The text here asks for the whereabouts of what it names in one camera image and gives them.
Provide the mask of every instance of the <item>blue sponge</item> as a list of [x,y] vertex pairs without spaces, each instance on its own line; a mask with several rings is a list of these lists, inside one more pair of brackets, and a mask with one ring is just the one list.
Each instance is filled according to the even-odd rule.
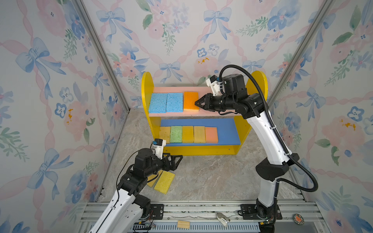
[[182,113],[183,112],[183,93],[167,94],[166,112]]
[[167,93],[153,93],[149,113],[166,113]]

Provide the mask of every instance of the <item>floral wallpaper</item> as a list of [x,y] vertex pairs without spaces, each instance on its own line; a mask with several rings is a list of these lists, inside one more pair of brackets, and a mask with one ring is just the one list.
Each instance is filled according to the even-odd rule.
[[267,74],[271,93],[323,0],[83,2],[127,102],[137,108],[145,71],[155,86],[200,86],[236,64]]
[[337,0],[271,109],[334,233],[373,232],[372,53],[373,1]]
[[0,233],[72,232],[126,110],[69,0],[2,1]]

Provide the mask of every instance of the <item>toy shelf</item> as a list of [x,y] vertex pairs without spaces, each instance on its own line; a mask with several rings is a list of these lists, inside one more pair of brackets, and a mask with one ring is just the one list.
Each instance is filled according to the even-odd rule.
[[[261,71],[255,71],[252,76],[257,81],[262,89],[262,92],[267,99],[268,82],[265,74]],[[246,85],[248,94],[257,93],[255,86],[248,81]],[[207,93],[211,93],[211,88],[208,86],[178,86],[178,87],[154,87],[153,78],[149,72],[145,72],[142,77],[141,95],[144,111],[148,119],[153,138],[158,138],[159,127],[161,126],[207,126],[217,127],[219,143],[217,144],[200,144],[200,143],[170,143],[164,148],[164,152],[171,155],[234,155],[240,150],[247,135],[251,130],[251,126],[241,115],[235,115],[233,118],[230,115],[221,116],[217,112],[210,112],[200,109],[198,112],[182,112],[182,113],[149,113],[149,105],[152,93],[171,93],[171,92],[198,92],[198,97],[201,98]],[[219,116],[220,118],[203,118],[205,116]],[[162,119],[164,117],[193,117],[193,119]]]

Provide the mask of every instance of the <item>sponge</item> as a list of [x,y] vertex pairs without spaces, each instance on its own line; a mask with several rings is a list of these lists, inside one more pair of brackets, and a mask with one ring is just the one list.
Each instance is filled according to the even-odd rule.
[[163,193],[167,194],[168,189],[170,188],[171,182],[174,179],[175,174],[164,171],[162,172],[161,177],[159,177],[159,180],[157,184],[155,185],[154,189]]
[[194,127],[194,143],[206,143],[205,127]]
[[198,92],[184,92],[184,111],[199,111],[194,103],[198,100]]
[[167,93],[153,93],[150,99],[149,113],[166,113]]
[[170,143],[171,126],[159,127],[159,139],[166,140],[166,143]]
[[193,126],[183,126],[182,142],[183,143],[193,143],[194,142]]
[[206,143],[218,143],[217,127],[205,127]]
[[171,126],[170,143],[181,143],[182,126]]
[[158,172],[158,177],[157,177],[157,174],[155,174],[155,175],[152,174],[152,175],[148,176],[148,181],[151,180],[151,179],[154,179],[154,177],[157,177],[157,178],[155,178],[155,179],[152,180],[151,182],[147,183],[147,185],[148,185],[149,187],[153,187],[153,185],[155,184],[155,182],[156,182],[156,181],[159,179],[159,177],[161,176],[162,172],[163,172],[163,170],[160,170],[160,171]]
[[183,94],[182,93],[168,93],[166,112],[168,113],[182,113],[183,112]]

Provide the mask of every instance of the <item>pink shelf board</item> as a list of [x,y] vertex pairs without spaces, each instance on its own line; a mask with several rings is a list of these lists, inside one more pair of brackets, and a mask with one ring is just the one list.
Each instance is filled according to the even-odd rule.
[[[201,98],[207,93],[212,93],[211,88],[208,86],[165,86],[154,87],[154,93],[172,93],[172,92],[198,92],[198,98]],[[184,111],[182,113],[149,113],[150,117],[181,117],[181,116],[220,116],[218,112],[211,112],[200,109],[199,111]]]

